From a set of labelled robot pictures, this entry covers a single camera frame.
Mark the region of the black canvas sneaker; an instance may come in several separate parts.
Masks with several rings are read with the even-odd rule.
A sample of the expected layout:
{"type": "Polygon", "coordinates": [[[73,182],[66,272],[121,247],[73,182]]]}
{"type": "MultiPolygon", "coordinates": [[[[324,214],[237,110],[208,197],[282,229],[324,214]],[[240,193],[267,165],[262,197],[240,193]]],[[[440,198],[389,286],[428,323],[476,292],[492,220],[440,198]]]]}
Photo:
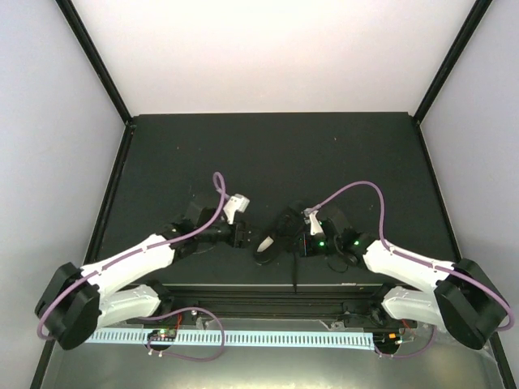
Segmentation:
{"type": "Polygon", "coordinates": [[[291,247],[305,228],[304,211],[308,207],[306,200],[293,201],[278,213],[266,229],[261,231],[253,254],[256,264],[267,265],[291,247]]]}

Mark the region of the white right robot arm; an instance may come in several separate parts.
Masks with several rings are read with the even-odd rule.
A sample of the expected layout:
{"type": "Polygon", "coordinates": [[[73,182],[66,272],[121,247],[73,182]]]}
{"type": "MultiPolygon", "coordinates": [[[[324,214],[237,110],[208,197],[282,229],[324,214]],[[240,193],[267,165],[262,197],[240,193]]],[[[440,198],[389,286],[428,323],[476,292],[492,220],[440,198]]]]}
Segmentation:
{"type": "Polygon", "coordinates": [[[307,208],[302,218],[303,257],[336,256],[347,267],[397,281],[368,307],[370,320],[379,327],[395,319],[427,323],[467,348],[480,350],[507,315],[503,296],[470,259],[452,263],[383,242],[356,231],[335,206],[307,208]]]}

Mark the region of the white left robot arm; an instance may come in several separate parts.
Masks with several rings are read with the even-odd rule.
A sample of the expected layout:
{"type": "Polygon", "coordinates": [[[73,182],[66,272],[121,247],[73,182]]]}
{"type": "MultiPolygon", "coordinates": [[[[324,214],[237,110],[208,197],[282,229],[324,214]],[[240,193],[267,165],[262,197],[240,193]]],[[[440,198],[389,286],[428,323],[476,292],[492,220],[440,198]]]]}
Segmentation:
{"type": "Polygon", "coordinates": [[[245,247],[251,238],[243,219],[249,203],[242,194],[226,194],[215,203],[193,199],[185,214],[122,253],[82,267],[63,264],[36,304],[37,335],[71,350],[95,331],[128,319],[168,322],[174,304],[159,282],[130,285],[186,259],[200,246],[222,242],[245,247]]]}

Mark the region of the right controller circuit board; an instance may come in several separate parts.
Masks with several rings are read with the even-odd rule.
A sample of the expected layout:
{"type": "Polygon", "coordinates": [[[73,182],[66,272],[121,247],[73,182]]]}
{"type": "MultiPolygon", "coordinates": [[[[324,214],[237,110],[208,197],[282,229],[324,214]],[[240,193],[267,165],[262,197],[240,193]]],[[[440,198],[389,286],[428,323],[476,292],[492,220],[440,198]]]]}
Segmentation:
{"type": "Polygon", "coordinates": [[[373,334],[374,344],[377,346],[400,345],[415,341],[415,337],[398,332],[376,332],[373,334]]]}

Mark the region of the controller circuit board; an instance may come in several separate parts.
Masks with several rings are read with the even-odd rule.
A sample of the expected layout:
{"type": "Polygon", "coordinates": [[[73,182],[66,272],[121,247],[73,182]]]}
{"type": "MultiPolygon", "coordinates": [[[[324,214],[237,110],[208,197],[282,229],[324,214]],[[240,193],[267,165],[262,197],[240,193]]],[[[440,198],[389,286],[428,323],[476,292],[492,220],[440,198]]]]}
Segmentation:
{"type": "Polygon", "coordinates": [[[400,345],[415,341],[415,337],[398,332],[376,332],[373,334],[374,344],[377,346],[400,345]]]}
{"type": "Polygon", "coordinates": [[[176,329],[156,329],[148,334],[147,339],[151,341],[174,341],[176,335],[176,329]]]}

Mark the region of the left controller circuit board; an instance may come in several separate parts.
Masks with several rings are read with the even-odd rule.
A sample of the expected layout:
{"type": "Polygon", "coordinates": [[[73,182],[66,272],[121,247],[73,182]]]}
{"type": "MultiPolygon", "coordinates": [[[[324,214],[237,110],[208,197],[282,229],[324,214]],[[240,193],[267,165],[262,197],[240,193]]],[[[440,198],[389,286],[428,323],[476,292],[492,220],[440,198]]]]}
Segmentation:
{"type": "Polygon", "coordinates": [[[147,339],[151,341],[174,341],[176,335],[176,329],[156,329],[148,334],[147,339]]]}

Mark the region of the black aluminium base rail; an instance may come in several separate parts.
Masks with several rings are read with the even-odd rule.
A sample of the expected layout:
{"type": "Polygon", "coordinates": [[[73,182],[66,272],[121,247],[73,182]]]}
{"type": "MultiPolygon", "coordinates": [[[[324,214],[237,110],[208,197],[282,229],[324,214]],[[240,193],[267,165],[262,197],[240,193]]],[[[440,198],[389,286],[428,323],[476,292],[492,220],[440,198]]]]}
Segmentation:
{"type": "Polygon", "coordinates": [[[186,317],[324,319],[348,327],[387,331],[403,322],[439,326],[425,294],[392,284],[357,285],[163,285],[149,281],[102,297],[82,284],[53,310],[46,326],[57,336],[73,335],[82,342],[97,328],[119,322],[163,322],[169,314],[186,317]]]}

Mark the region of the left black frame post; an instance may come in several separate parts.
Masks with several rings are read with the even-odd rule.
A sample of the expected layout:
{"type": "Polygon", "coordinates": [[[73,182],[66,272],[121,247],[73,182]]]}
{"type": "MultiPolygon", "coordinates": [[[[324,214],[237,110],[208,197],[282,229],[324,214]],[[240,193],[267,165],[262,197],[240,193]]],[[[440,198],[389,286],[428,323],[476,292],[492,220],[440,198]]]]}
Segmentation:
{"type": "Polygon", "coordinates": [[[98,79],[101,81],[101,84],[114,108],[117,110],[119,117],[122,119],[122,122],[127,125],[132,121],[132,115],[113,81],[113,78],[111,77],[83,20],[81,19],[79,12],[76,10],[74,3],[71,0],[55,0],[55,2],[90,62],[90,65],[95,71],[98,79]]]}

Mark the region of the black frame post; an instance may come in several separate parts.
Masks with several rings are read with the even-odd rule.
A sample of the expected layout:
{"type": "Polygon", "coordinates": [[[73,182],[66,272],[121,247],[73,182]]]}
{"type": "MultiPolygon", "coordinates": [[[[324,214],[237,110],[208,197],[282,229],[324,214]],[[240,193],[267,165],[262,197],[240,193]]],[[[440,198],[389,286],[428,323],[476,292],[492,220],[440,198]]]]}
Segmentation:
{"type": "Polygon", "coordinates": [[[417,125],[421,125],[424,121],[492,3],[492,0],[477,0],[470,8],[468,15],[465,17],[463,24],[414,113],[413,119],[417,125]]]}
{"type": "Polygon", "coordinates": [[[74,3],[71,0],[55,0],[55,2],[90,62],[90,65],[95,71],[98,79],[101,81],[101,84],[114,108],[117,110],[119,117],[122,119],[122,122],[127,125],[132,121],[132,115],[113,81],[113,78],[111,77],[83,20],[81,19],[79,12],[76,10],[74,3]]]}

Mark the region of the right black frame post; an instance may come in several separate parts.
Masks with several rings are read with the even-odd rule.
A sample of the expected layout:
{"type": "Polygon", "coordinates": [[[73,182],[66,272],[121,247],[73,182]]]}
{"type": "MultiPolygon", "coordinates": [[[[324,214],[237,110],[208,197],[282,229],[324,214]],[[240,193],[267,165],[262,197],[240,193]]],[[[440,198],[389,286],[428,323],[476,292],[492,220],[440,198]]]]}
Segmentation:
{"type": "Polygon", "coordinates": [[[470,8],[468,15],[465,17],[463,24],[414,113],[413,119],[417,125],[421,125],[424,121],[492,3],[492,0],[477,0],[470,8]]]}

